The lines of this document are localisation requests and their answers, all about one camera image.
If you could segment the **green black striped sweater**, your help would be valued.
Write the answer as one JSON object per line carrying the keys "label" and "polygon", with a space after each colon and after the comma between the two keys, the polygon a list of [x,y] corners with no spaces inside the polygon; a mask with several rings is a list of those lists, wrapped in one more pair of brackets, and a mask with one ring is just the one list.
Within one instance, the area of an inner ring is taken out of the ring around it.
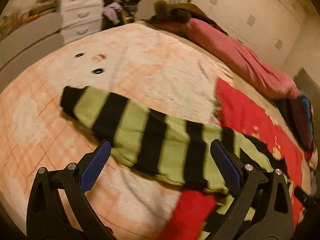
{"label": "green black striped sweater", "polygon": [[67,86],[60,105],[98,139],[109,141],[119,163],[183,190],[216,196],[217,207],[201,229],[208,235],[221,224],[234,200],[211,156],[212,141],[220,140],[244,164],[266,172],[282,171],[262,141],[229,127],[169,116],[116,93]]}

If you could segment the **pile of clothes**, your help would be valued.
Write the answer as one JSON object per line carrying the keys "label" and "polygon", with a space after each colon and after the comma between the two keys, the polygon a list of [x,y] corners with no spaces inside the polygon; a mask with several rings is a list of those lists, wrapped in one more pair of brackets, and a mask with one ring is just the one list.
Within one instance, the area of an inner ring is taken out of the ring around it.
{"label": "pile of clothes", "polygon": [[141,0],[104,0],[102,30],[136,21]]}

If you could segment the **rainbow striped pillow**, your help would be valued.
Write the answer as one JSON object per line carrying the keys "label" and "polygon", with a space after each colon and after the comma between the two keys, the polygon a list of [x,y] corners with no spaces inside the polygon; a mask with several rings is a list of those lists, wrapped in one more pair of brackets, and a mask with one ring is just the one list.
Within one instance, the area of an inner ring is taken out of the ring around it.
{"label": "rainbow striped pillow", "polygon": [[302,149],[313,151],[315,132],[313,128],[313,108],[306,94],[301,91],[295,99],[287,101],[290,126]]}

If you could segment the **red floral blanket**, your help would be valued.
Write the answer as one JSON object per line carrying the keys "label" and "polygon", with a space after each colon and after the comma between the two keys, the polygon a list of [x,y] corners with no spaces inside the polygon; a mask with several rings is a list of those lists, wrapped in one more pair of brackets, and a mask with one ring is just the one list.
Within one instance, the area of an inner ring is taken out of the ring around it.
{"label": "red floral blanket", "polygon": [[[303,153],[266,111],[241,91],[218,79],[217,97],[222,105],[220,122],[265,143],[277,168],[286,166],[293,186],[301,186]],[[217,207],[213,194],[185,189],[158,239],[197,239],[209,214]]]}

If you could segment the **grey quilted headboard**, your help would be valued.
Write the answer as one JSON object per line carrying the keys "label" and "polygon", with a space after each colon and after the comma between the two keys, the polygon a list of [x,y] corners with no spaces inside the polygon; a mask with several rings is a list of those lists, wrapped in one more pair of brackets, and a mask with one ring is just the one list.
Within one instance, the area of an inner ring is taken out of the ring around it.
{"label": "grey quilted headboard", "polygon": [[319,121],[319,100],[320,90],[319,85],[311,78],[311,76],[302,67],[293,78],[297,88],[302,90],[311,101],[315,121]]}

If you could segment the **pink duvet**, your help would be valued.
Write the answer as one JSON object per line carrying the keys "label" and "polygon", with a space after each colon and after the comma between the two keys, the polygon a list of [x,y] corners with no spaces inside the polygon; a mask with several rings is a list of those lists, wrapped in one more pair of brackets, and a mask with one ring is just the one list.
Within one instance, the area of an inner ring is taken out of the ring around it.
{"label": "pink duvet", "polygon": [[300,95],[291,77],[264,63],[254,51],[206,22],[190,19],[185,34],[189,40],[217,57],[269,99],[294,99]]}

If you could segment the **white wardrobe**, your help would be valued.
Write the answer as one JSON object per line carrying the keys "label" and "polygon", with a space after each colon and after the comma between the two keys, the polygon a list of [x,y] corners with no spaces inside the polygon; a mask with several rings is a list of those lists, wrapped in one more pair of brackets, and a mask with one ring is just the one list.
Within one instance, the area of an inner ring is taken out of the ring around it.
{"label": "white wardrobe", "polygon": [[280,68],[305,21],[298,0],[191,0],[227,34]]}

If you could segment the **white drawer chest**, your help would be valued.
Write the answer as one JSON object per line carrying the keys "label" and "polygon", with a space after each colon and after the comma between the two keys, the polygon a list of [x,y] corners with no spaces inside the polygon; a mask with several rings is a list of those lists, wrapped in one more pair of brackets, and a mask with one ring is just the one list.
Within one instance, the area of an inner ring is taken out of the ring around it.
{"label": "white drawer chest", "polygon": [[101,31],[104,0],[58,0],[64,44]]}

